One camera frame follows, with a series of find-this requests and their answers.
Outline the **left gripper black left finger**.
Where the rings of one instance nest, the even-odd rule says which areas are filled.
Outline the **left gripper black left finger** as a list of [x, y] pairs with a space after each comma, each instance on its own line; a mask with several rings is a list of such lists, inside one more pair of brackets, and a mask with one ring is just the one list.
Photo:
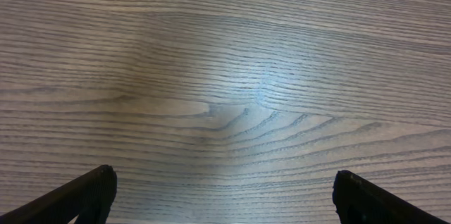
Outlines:
[[1, 216], [1, 224], [105, 224], [117, 192], [112, 166], [102, 165]]

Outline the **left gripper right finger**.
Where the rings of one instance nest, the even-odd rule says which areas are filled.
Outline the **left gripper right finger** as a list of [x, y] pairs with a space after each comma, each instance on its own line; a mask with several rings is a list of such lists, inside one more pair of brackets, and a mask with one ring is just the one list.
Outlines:
[[332, 199], [341, 224], [447, 224], [348, 170], [335, 176]]

